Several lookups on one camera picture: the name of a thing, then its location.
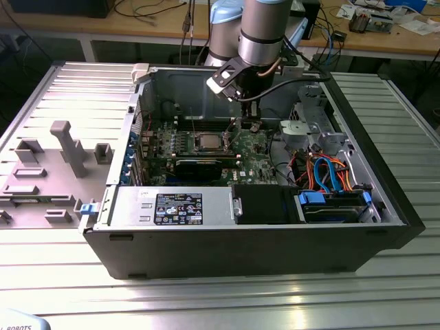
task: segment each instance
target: blue latch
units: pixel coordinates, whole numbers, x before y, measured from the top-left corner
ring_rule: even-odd
[[[131,164],[133,162],[133,158],[131,158],[129,155],[125,155],[124,162]]]
[[[322,192],[305,191],[300,194],[300,204],[325,204]]]
[[[130,171],[130,168],[126,164],[122,165],[122,172],[123,173],[128,173],[129,171]]]
[[[126,175],[121,175],[119,180],[121,184],[129,184],[129,177]]]
[[[83,204],[80,209],[81,215],[96,215],[99,213],[99,207],[101,203]]]
[[[371,195],[370,195],[370,193],[364,191],[364,192],[362,193],[362,196],[364,197],[366,204],[367,204],[367,205],[370,205],[370,204],[371,204]]]
[[[138,135],[135,132],[130,132],[130,136],[129,136],[130,140],[133,142],[137,142],[138,140]]]
[[[132,148],[127,148],[127,149],[125,150],[125,153],[126,153],[127,155],[132,156],[132,155],[135,153],[135,150],[132,149]]]

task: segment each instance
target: sticker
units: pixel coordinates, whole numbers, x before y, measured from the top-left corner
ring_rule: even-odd
[[[158,189],[139,189],[137,199],[155,198],[158,192]]]
[[[154,223],[160,226],[201,225],[202,206],[201,194],[157,194]]]

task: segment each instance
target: warning label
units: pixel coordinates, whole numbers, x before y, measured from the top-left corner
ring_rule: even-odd
[[[201,194],[157,194],[154,215],[156,225],[201,225]]]

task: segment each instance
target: motherboard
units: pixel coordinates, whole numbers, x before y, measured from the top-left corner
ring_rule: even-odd
[[[273,131],[239,120],[149,126],[140,141],[145,186],[277,183],[268,154]]]

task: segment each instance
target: desk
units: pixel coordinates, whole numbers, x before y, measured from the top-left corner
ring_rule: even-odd
[[[136,6],[154,3],[155,0],[133,0]],[[165,0],[153,7],[158,11],[176,6],[178,0]],[[356,34],[349,32],[348,21],[330,15],[338,11],[333,6],[340,6],[343,0],[322,0],[327,17],[335,29],[348,34],[343,55],[366,56],[377,58],[400,58],[416,61],[430,61],[440,47],[440,34],[420,36],[400,26],[394,26],[391,34],[367,32]],[[178,45],[182,39],[182,21],[186,6],[175,8],[156,16],[155,26],[124,17],[112,11],[106,19],[90,19],[79,16],[57,16],[46,14],[15,14],[16,21],[32,36],[49,38],[77,39],[80,41],[86,61],[96,62],[92,41],[124,41],[130,43],[165,43]],[[131,14],[130,1],[125,1],[118,9]],[[193,45],[203,45],[208,38],[207,5],[196,5],[195,31]],[[426,14],[440,14],[440,9],[426,6]],[[21,32],[0,12],[0,34],[20,34]],[[301,41],[301,50],[311,55],[325,47],[326,41],[319,29],[315,29],[312,38]]]

